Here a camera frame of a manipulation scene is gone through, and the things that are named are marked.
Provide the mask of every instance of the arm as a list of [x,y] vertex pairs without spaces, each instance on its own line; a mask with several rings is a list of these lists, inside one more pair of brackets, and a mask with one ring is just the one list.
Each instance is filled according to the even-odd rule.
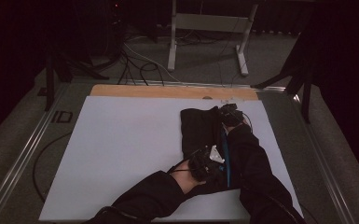
[[[188,170],[188,161],[180,164],[176,170]],[[196,181],[189,171],[173,172],[170,175],[162,171],[156,172],[84,224],[130,224],[150,222],[155,217],[167,217],[185,201],[185,194],[199,184],[203,182]]]
[[231,164],[242,175],[240,200],[251,223],[305,223],[293,208],[290,193],[272,174],[267,154],[250,127],[242,124],[226,129]]

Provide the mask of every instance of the person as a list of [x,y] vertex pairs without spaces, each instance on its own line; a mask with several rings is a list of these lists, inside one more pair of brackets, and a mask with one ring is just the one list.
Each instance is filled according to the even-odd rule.
[[[250,223],[305,223],[293,207],[290,193],[272,174],[267,154],[246,121],[236,127],[223,126],[228,133],[232,168],[241,173],[240,201],[251,216]],[[148,223],[156,217],[168,217],[186,200],[186,194],[205,184],[188,169],[188,161],[184,161],[176,168],[178,172],[155,172],[84,224]]]

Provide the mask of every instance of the black cloth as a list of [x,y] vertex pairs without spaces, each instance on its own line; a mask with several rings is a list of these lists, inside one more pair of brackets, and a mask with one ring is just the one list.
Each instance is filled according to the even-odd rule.
[[[272,174],[267,154],[248,125],[240,125],[228,134],[228,149],[232,169],[241,173],[240,201],[251,215],[252,224],[305,223],[293,207],[290,193]],[[160,171],[125,192],[113,203],[112,209],[85,223],[147,222],[155,217],[169,216],[187,198],[176,181]]]

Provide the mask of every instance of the table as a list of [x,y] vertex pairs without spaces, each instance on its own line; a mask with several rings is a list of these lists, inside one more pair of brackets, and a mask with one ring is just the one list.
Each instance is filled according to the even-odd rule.
[[[214,100],[200,100],[204,96]],[[292,193],[301,214],[267,114],[262,113],[264,107],[253,90],[97,85],[82,108],[39,219],[67,222],[91,218],[146,175],[168,170],[182,159],[179,114],[171,112],[182,105],[209,109],[232,97],[252,119],[273,173]],[[147,106],[139,110],[139,105]],[[246,220],[249,216],[238,197],[238,190],[198,196],[183,203],[172,216],[156,221]],[[206,209],[194,209],[206,204]]]
[[248,68],[246,66],[243,50],[251,32],[252,23],[254,21],[255,12],[258,4],[253,4],[251,13],[248,18],[214,16],[214,15],[197,15],[176,12],[176,0],[173,0],[173,15],[171,27],[171,46],[168,58],[168,70],[173,72],[175,69],[176,59],[176,29],[189,30],[206,30],[206,31],[222,31],[232,33],[243,33],[242,42],[237,45],[237,58],[241,69],[241,75],[248,76]]

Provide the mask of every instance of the white board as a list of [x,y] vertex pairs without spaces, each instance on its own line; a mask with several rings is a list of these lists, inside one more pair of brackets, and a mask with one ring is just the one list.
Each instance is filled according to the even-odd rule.
[[[146,176],[168,171],[182,159],[180,111],[216,105],[222,106],[219,100],[89,96],[39,220],[90,219]],[[262,102],[246,101],[237,106],[250,117],[272,172],[302,214]],[[170,217],[155,221],[249,219],[239,194],[230,190],[197,196],[181,204]]]

